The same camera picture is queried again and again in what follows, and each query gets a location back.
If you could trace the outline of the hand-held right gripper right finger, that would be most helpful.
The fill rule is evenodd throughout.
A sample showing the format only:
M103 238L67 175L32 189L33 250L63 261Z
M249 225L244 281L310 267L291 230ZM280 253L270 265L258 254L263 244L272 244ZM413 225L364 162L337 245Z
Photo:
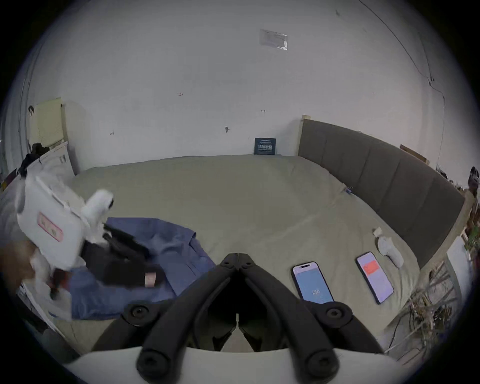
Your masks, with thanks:
M375 337L348 305L299 299L244 253L238 255L238 271L279 320L301 381L331 381L340 370L335 348L383 355Z

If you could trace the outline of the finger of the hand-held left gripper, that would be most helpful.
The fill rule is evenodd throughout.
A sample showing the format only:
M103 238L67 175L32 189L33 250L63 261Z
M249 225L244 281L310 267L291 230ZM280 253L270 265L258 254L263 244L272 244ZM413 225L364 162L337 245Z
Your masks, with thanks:
M154 288L166 279L163 268L154 263L113 260L101 270L100 281L108 286Z
M104 224L104 240L113 253L128 260L148 260L149 250L139 244L134 236Z

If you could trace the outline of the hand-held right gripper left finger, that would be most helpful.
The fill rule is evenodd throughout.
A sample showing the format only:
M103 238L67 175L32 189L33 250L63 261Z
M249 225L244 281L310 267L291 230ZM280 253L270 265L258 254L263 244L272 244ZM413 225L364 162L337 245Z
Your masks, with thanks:
M141 347L136 369L145 380L173 380L187 346L221 351L237 327L238 253L231 253L176 299L129 304L93 352Z

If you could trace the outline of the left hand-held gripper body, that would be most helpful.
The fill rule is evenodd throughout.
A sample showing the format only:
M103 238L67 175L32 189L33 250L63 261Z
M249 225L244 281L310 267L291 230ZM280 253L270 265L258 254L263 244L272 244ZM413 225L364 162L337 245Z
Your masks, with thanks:
M57 176L22 177L16 194L21 231L36 246L34 282L26 287L35 303L56 318L72 320L73 299L65 281L86 268L87 245L105 246L104 222L114 195L98 189L87 201Z

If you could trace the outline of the person's left hand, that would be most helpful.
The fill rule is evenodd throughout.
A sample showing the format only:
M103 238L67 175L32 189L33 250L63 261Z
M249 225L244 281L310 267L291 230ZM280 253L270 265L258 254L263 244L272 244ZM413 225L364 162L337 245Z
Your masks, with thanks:
M0 249L0 270L10 296L15 296L24 280L35 279L31 260L37 247L30 240L10 243Z

